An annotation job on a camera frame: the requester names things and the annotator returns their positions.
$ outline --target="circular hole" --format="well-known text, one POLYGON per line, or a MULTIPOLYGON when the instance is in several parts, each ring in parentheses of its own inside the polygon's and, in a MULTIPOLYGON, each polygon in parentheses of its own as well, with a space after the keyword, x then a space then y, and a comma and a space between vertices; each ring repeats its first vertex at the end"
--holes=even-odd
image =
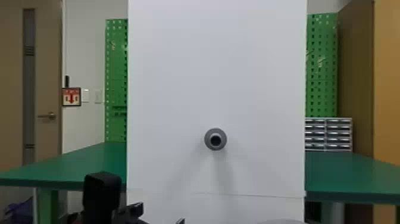
POLYGON ((214 135, 210 139, 210 143, 213 147, 218 147, 221 145, 222 139, 218 135, 214 135))

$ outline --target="green tabletop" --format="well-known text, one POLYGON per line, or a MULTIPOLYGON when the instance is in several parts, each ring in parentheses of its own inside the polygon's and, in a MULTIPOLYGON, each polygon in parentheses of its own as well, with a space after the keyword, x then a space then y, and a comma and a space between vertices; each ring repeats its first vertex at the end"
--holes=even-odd
POLYGON ((307 200, 400 205, 400 167, 353 153, 307 152, 307 200))
MULTIPOLYGON (((0 185, 81 191, 88 173, 108 171, 126 184, 126 145, 102 143, 0 173, 0 185)), ((352 153, 307 152, 307 200, 400 204, 400 167, 352 153)))
POLYGON ((101 143, 0 173, 0 185, 81 191, 84 177, 100 171, 119 175, 126 184, 125 143, 101 143))

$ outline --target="light switch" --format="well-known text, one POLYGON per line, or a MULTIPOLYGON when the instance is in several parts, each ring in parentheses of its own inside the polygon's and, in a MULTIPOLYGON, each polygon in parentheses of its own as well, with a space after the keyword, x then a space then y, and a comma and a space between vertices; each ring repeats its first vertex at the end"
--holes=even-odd
POLYGON ((89 101, 90 101, 89 90, 82 89, 82 102, 89 102, 89 101))
POLYGON ((103 103, 103 90, 96 89, 95 90, 95 104, 102 104, 103 103))

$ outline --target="fire alarm sign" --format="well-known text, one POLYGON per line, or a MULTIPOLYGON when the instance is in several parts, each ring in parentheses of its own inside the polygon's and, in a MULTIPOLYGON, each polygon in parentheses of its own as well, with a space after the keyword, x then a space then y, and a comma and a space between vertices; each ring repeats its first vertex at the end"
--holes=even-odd
POLYGON ((62 89, 62 106, 79 107, 81 106, 80 88, 63 88, 62 89))

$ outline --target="green pegboard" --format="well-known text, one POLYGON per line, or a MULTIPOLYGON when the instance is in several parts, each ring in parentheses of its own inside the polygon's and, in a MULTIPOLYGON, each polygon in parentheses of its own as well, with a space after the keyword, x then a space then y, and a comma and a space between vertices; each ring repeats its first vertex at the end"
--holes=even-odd
POLYGON ((338 114, 338 14, 311 14, 307 22, 306 116, 338 114))
POLYGON ((127 41, 126 19, 106 20, 105 141, 126 142, 127 41))

